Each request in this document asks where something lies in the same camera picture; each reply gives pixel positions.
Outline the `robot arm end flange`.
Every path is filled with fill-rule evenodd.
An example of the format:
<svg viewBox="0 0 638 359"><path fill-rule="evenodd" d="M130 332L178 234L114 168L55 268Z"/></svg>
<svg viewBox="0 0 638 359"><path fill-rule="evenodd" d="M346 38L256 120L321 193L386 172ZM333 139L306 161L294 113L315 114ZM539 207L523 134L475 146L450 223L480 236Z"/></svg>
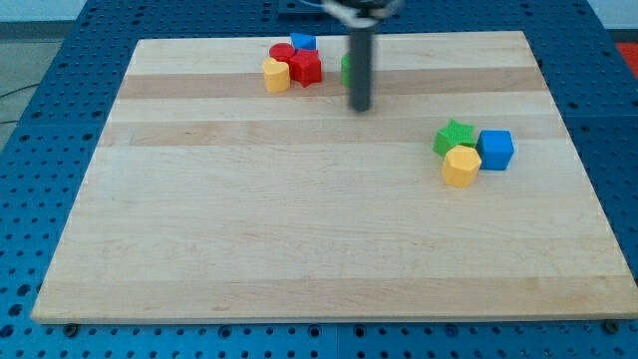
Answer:
<svg viewBox="0 0 638 359"><path fill-rule="evenodd" d="M374 27L395 15L404 0L322 0L323 10L349 28Z"/></svg>

